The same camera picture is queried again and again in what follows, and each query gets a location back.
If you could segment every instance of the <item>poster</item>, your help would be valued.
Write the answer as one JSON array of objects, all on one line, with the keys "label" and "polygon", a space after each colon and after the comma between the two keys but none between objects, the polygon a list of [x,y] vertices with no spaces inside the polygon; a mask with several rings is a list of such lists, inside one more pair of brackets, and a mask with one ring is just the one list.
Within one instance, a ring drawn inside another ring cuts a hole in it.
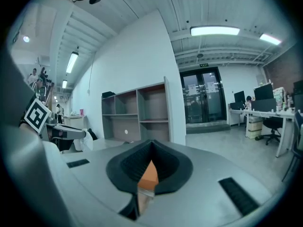
[{"label": "poster", "polygon": [[215,93],[216,92],[216,87],[214,86],[213,82],[208,82],[207,87],[208,87],[208,92],[209,93]]},{"label": "poster", "polygon": [[188,85],[188,90],[189,90],[189,95],[196,95],[197,94],[197,89],[196,89],[195,84]]}]

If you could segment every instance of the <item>brick wall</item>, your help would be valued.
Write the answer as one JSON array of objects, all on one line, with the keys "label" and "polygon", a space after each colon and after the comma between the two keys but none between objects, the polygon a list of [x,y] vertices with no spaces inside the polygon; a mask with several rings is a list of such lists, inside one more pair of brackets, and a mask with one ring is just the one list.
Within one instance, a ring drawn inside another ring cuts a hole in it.
[{"label": "brick wall", "polygon": [[274,83],[274,88],[284,87],[293,92],[294,82],[303,80],[303,51],[298,44],[264,67],[267,79]]}]

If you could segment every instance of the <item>white desk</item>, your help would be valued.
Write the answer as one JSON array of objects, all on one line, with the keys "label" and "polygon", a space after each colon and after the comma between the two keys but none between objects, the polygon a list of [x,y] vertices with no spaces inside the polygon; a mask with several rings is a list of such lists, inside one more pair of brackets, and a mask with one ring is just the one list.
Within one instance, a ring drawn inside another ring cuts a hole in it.
[{"label": "white desk", "polygon": [[[230,114],[230,118],[231,118],[231,114],[244,114],[247,117],[246,120],[246,134],[245,136],[248,136],[248,128],[249,128],[249,122],[250,122],[250,115],[252,116],[258,116],[258,117],[263,117],[263,118],[270,118],[270,117],[278,117],[278,118],[283,118],[283,127],[282,127],[282,132],[281,132],[281,139],[280,139],[280,143],[279,143],[279,147],[278,150],[276,152],[276,157],[280,156],[280,152],[281,152],[281,148],[283,145],[286,145],[286,149],[291,148],[292,143],[293,143],[293,137],[294,137],[294,123],[293,123],[293,119],[294,119],[294,113],[289,113],[289,112],[285,112],[285,111],[281,111],[278,113],[275,112],[259,112],[259,111],[252,111],[252,110],[234,110],[234,109],[229,109],[229,114]],[[288,134],[288,137],[285,136],[285,131],[286,128],[288,128],[288,132],[290,132],[290,134]]]},{"label": "white desk", "polygon": [[76,129],[85,129],[85,116],[77,115],[77,116],[63,116],[64,124],[67,126],[71,126]]}]

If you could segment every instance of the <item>wall sign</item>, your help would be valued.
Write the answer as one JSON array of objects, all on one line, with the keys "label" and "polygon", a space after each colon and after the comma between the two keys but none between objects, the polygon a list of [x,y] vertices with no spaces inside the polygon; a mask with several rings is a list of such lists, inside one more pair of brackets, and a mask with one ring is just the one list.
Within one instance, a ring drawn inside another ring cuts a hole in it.
[{"label": "wall sign", "polygon": [[189,95],[196,95],[197,94],[197,89],[196,89],[195,84],[188,85],[188,90],[189,90]]},{"label": "wall sign", "polygon": [[200,67],[208,67],[208,63],[200,64]]},{"label": "wall sign", "polygon": [[213,82],[208,82],[207,87],[208,87],[208,92],[209,93],[215,93],[216,92],[216,87],[215,87]]}]

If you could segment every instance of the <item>cable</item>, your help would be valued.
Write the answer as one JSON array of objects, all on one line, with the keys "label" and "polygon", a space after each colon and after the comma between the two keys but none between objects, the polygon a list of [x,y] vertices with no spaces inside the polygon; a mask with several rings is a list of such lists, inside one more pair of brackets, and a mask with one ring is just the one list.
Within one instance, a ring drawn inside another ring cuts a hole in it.
[{"label": "cable", "polygon": [[139,18],[138,15],[134,12],[134,10],[128,5],[128,3],[125,0],[122,1],[129,7],[129,9],[136,15],[136,17]]},{"label": "cable", "polygon": [[92,65],[91,65],[91,69],[90,69],[90,75],[89,75],[89,89],[90,89],[90,78],[91,78],[91,72],[93,71],[93,66],[94,66],[94,61],[95,61],[95,56],[96,56],[96,53],[97,53],[97,52],[95,52],[95,54],[94,54],[94,57],[93,57],[93,63],[92,63]]},{"label": "cable", "polygon": [[262,116],[262,114],[261,114],[261,112],[260,111],[258,111],[259,112],[259,114],[260,114],[260,116],[262,117],[262,118],[266,118],[266,116],[264,115],[264,116]]},{"label": "cable", "polygon": [[276,129],[276,131],[278,132],[278,134],[281,136],[281,134],[279,133],[278,129]]}]

